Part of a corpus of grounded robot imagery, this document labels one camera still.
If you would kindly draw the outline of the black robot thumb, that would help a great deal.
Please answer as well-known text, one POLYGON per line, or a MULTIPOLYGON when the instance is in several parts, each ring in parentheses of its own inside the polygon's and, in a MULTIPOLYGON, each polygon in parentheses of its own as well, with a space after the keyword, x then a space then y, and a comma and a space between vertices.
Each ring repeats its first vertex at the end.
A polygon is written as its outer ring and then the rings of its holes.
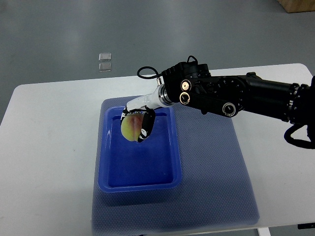
POLYGON ((144 140, 146 140, 150 136, 150 134, 153 130, 155 118, 156 118, 156 114, 155 114, 154 110, 147 109, 145 111, 145 113, 143 115, 140 134, 139 134, 139 137, 137 139, 138 143, 143 142, 144 140))

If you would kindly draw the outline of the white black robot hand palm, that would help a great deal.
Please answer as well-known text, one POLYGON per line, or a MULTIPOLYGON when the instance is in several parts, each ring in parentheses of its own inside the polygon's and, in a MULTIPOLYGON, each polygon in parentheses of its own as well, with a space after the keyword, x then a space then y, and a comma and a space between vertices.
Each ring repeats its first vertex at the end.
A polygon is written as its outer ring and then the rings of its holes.
POLYGON ((154 91, 151 94, 143 95, 127 102, 124 108, 124 115, 127 116, 137 111, 145 111, 147 108, 155 110, 164 107, 164 103, 159 96, 159 92, 154 91))

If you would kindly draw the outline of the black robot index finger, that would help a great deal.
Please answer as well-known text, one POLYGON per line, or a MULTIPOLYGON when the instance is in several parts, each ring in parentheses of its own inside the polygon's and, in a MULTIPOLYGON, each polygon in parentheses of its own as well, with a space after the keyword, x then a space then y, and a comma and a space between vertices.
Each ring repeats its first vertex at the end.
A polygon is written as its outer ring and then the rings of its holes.
POLYGON ((123 122, 124 118, 126 116, 128 116, 129 114, 129 111, 128 110, 123 110, 122 113, 121 113, 121 118, 120 118, 120 122, 123 122))

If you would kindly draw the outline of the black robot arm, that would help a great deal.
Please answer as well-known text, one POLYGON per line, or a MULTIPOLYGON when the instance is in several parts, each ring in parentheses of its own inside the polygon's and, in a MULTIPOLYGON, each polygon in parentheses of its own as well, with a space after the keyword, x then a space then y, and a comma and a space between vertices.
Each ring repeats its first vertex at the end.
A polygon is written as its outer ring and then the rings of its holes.
POLYGON ((137 142, 147 139, 155 122, 155 111, 175 103, 192 107, 202 114, 212 113, 234 117, 247 111, 291 123, 284 139, 296 147, 315 147, 315 86, 288 84, 264 80, 254 72, 245 75, 212 76, 206 64, 194 56, 184 62, 156 72, 157 88, 151 94, 127 102, 121 114, 121 124, 132 115, 140 131, 137 142))

